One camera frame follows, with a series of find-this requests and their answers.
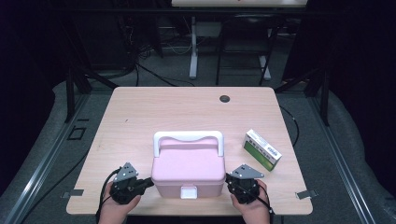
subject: small box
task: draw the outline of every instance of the small box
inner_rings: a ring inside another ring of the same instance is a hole
[[[217,131],[157,132],[151,179],[164,198],[220,196],[224,142]]]
[[[282,157],[282,154],[251,129],[245,135],[244,149],[268,171],[272,171]]]

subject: white handle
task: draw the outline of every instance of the white handle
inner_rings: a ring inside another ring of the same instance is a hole
[[[219,143],[219,156],[224,156],[224,139],[219,131],[184,131],[184,132],[157,132],[154,134],[154,157],[160,157],[160,140],[163,137],[172,137],[179,141],[196,141],[204,137],[216,137]]]

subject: pink lunch box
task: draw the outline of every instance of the pink lunch box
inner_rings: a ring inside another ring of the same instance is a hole
[[[223,146],[218,131],[155,133],[151,179],[161,196],[219,196],[225,180]]]

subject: green box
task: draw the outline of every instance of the green box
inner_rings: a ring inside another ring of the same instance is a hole
[[[274,170],[282,157],[282,154],[251,129],[245,135],[244,149],[268,171]]]

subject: human hand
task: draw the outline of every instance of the human hand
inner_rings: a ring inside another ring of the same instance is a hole
[[[128,213],[134,209],[140,202],[140,195],[134,197],[127,204],[119,204],[115,202],[110,196],[110,190],[113,182],[109,182],[106,185],[104,203],[102,205],[102,210],[100,213],[100,224],[121,224]]]
[[[260,179],[256,179],[258,184],[267,191],[267,185],[264,184]],[[259,197],[263,199],[266,203],[269,202],[269,199],[264,191],[264,189],[260,189]],[[268,224],[270,223],[270,214],[268,208],[259,200],[255,200],[252,203],[241,204],[236,199],[235,195],[231,194],[231,200],[233,201],[233,206],[238,209],[238,211],[242,214],[245,222],[247,224]]]

